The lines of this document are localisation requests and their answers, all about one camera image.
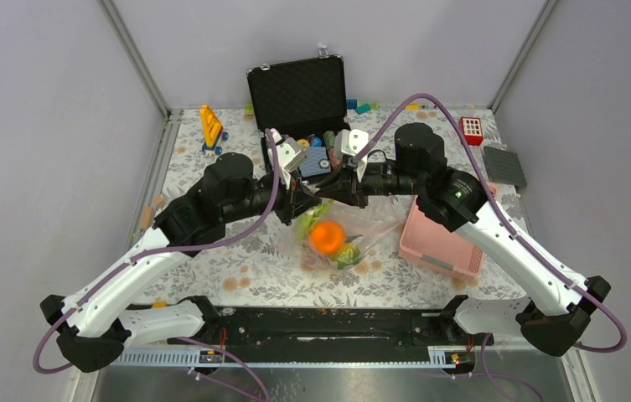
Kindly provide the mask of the green celery stalk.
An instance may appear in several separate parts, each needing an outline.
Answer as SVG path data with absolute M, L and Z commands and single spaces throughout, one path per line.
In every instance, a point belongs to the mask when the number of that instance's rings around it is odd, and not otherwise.
M 324 201 L 301 215 L 297 220 L 296 239 L 303 240 L 312 227 L 329 211 L 333 203 L 333 200 Z

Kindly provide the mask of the orange fruit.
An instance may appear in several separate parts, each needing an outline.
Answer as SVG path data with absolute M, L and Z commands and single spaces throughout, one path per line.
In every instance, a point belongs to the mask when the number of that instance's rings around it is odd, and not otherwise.
M 344 227 L 333 220 L 317 222 L 308 233 L 310 245 L 323 255 L 333 255 L 345 243 Z

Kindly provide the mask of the clear pink zip bag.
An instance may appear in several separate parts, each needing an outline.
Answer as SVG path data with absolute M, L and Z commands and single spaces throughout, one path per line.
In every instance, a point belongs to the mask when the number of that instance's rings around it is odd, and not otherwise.
M 333 255 L 318 253 L 310 245 L 308 234 L 303 240 L 296 239 L 298 218 L 283 235 L 282 251 L 308 268 L 343 271 L 338 270 L 333 261 L 337 252 Z M 373 197 L 364 209 L 334 201 L 329 211 L 319 221 L 324 220 L 336 221 L 344 227 L 345 243 L 354 243 L 361 251 L 360 263 L 365 259 L 367 252 L 373 250 L 389 233 L 403 223 L 401 199 L 399 197 Z

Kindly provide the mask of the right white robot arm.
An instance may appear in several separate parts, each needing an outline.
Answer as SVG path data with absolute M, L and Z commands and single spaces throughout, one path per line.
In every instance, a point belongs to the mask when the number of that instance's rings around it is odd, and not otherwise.
M 336 135 L 340 163 L 318 185 L 319 197 L 364 208 L 372 196 L 411 195 L 427 219 L 481 249 L 525 290 L 514 300 L 454 297 L 442 312 L 445 341 L 460 345 L 472 335 L 507 335 L 554 357 L 579 344 L 610 292 L 605 279 L 575 272 L 529 237 L 485 184 L 448 166 L 444 140 L 428 125 L 399 127 L 392 160 L 371 162 L 369 144 L 361 130 Z

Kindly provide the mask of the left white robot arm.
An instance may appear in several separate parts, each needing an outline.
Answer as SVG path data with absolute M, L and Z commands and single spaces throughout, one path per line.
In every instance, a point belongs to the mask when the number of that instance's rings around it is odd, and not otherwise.
M 136 310 L 131 304 L 162 275 L 199 252 L 237 242 L 250 233 L 245 230 L 226 239 L 227 224 L 254 217 L 251 228 L 256 229 L 270 213 L 290 224 L 318 205 L 318 198 L 295 173 L 305 158 L 303 151 L 274 152 L 272 171 L 255 179 L 249 157 L 222 154 L 106 272 L 72 295 L 50 295 L 41 301 L 41 311 L 68 364 L 90 373 L 131 346 L 180 337 L 212 343 L 219 336 L 220 323 L 203 296 L 160 308 Z

